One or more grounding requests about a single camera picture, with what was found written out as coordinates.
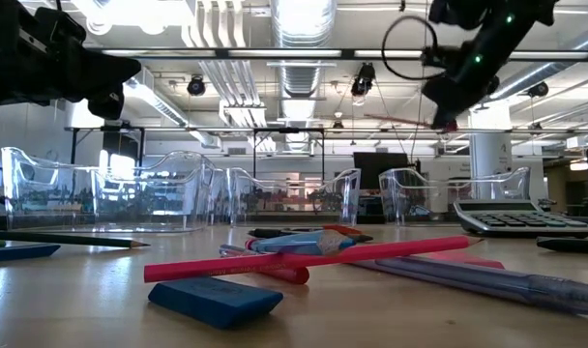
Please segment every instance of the pink pencil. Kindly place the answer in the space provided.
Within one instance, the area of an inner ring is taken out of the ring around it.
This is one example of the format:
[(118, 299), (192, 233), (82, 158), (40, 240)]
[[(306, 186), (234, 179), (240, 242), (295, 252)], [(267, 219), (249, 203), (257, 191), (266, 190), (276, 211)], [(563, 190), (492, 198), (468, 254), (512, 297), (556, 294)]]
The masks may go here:
[(147, 265), (143, 270), (143, 278), (145, 282), (154, 282), (194, 276), (225, 276), (297, 269), (459, 249), (470, 247), (480, 240), (479, 238), (455, 236), (412, 242), (353, 246), (337, 256), (266, 254)]

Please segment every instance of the white column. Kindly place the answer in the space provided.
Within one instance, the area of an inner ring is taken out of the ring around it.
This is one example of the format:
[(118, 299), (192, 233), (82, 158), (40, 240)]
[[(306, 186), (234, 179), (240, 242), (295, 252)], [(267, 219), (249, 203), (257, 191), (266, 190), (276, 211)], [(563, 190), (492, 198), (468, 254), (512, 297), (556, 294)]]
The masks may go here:
[[(485, 109), (470, 111), (470, 127), (485, 130), (509, 130), (511, 126), (509, 104), (495, 101)], [(478, 133), (470, 135), (470, 173), (481, 178), (512, 171), (512, 143), (509, 133)], [(477, 198), (497, 197), (492, 185), (478, 185)]]

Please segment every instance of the ceiling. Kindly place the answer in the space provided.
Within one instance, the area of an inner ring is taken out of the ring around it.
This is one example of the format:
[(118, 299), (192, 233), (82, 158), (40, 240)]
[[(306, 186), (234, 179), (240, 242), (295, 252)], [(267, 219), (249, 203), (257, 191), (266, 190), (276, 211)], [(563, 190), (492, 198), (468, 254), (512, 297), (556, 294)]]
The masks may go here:
[[(23, 1), (24, 5), (37, 8), (47, 6), (47, 0)], [(349, 0), (338, 1), (338, 12), (332, 32), (331, 46), (336, 48), (373, 48), (378, 49), (382, 37), (391, 23), (400, 16), (398, 11), (390, 10), (399, 1), (381, 0)], [(85, 16), (78, 12), (70, 0), (63, 0), (64, 9), (80, 23), (85, 24)], [(425, 16), (426, 1), (408, 0), (407, 9), (412, 14)], [(244, 17), (246, 41), (251, 47), (272, 47), (273, 36), (271, 18), (258, 13), (270, 11), (270, 1), (246, 1), (247, 11)], [(536, 24), (518, 49), (562, 49), (566, 44), (588, 31), (588, 0), (562, 0), (557, 5), (556, 23), (552, 27)], [(441, 44), (459, 45), (471, 38), (475, 32), (464, 32), (447, 25), (436, 26)], [(180, 39), (180, 27), (170, 26), (162, 34), (151, 36), (138, 27), (114, 26), (103, 36), (91, 36), (89, 44), (103, 47), (184, 47)], [(419, 48), (426, 41), (425, 28), (416, 22), (404, 22), (389, 39), (388, 47), (392, 49)], [(279, 79), (277, 68), (270, 68), (267, 61), (251, 61), (252, 72), (262, 101), (266, 104), (267, 121), (276, 121), (279, 109)], [(156, 78), (156, 88), (165, 94), (180, 109), (188, 113), (192, 121), (199, 126), (222, 126), (218, 117), (220, 97), (208, 83), (207, 92), (202, 97), (191, 97), (186, 91), (187, 83), (192, 74), (202, 74), (197, 62), (193, 60), (144, 60), (142, 64)], [(422, 69), (417, 62), (394, 62), (394, 69), (410, 74), (430, 74), (431, 69)], [(501, 80), (506, 79), (531, 63), (509, 63), (498, 73)], [(428, 121), (434, 112), (434, 104), (419, 93), (419, 82), (403, 80), (386, 71), (381, 62), (374, 63), (377, 84), (367, 95), (363, 106), (353, 106), (349, 88), (353, 75), (358, 71), (361, 62), (336, 62), (334, 67), (325, 68), (322, 77), (320, 98), (316, 104), (314, 126), (330, 127), (336, 120), (335, 113), (342, 113), (344, 125), (348, 127), (378, 127), (385, 122), (366, 117), (367, 114), (396, 117), (412, 121)], [(514, 127), (525, 126), (533, 120), (544, 116), (564, 112), (588, 102), (588, 84), (574, 88), (570, 92), (564, 90), (588, 79), (588, 63), (581, 63), (560, 72), (545, 82), (550, 87), (549, 96), (561, 93), (557, 98), (549, 98), (535, 107), (529, 107), (528, 98), (512, 98), (511, 120)], [(127, 109), (134, 115), (132, 123), (137, 126), (171, 126), (161, 114), (143, 101), (128, 99)], [(459, 124), (467, 127), (467, 117), (461, 116)], [(566, 129), (570, 127), (588, 128), (588, 112), (576, 113), (561, 122), (546, 125), (548, 128)], [(180, 134), (160, 132), (152, 135), (161, 140), (178, 139)], [(528, 138), (528, 135), (516, 135), (517, 138)], [(563, 139), (565, 135), (554, 135), (552, 139)]]

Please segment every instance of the table surface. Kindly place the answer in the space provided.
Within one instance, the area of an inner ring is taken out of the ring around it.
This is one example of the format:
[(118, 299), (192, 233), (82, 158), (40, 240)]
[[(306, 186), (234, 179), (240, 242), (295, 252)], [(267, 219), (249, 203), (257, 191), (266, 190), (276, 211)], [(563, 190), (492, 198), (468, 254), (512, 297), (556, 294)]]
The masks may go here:
[[(360, 226), (376, 241), (460, 234), (458, 227)], [(268, 317), (219, 331), (148, 303), (143, 266), (218, 257), (248, 228), (133, 235), (144, 249), (62, 246), (51, 258), (0, 264), (0, 347), (588, 347), (588, 317), (348, 265), (310, 269), (307, 285), (263, 275), (225, 279), (284, 295)], [(129, 235), (112, 234), (109, 237)], [(588, 255), (487, 239), (468, 253), (509, 270), (588, 283)]]

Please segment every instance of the eraser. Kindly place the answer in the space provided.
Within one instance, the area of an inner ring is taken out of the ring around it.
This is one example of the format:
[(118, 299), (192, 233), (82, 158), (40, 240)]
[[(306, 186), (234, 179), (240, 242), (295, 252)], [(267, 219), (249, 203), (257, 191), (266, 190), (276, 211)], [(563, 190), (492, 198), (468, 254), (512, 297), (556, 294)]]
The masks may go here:
[(440, 251), (425, 255), (425, 257), (438, 261), (451, 261), (468, 265), (491, 267), (504, 270), (505, 266), (500, 261), (487, 260), (478, 256), (470, 255), (461, 251)]
[(59, 245), (53, 244), (0, 247), (0, 261), (47, 257), (51, 256), (59, 248)]
[(206, 276), (158, 283), (148, 299), (215, 328), (228, 329), (270, 313), (283, 294)]

